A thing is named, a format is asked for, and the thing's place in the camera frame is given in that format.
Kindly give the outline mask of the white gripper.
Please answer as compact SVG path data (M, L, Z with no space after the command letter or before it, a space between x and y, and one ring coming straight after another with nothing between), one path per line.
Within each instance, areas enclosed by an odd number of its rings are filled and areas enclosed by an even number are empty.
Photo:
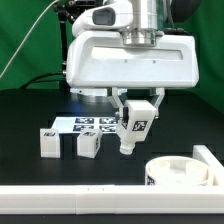
M193 87L199 80L195 41L164 35L154 47L130 46L118 32L86 31L69 47L66 80L72 87L108 88L108 100L120 118L124 105L117 88L151 88L158 119L164 88Z

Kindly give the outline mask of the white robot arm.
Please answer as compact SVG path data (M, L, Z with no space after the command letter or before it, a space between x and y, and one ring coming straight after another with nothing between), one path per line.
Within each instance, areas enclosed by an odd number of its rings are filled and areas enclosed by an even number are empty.
M103 0L73 23L66 80L91 92L103 88L127 116L118 90L189 88L199 80L195 39L163 27L190 18L202 0Z

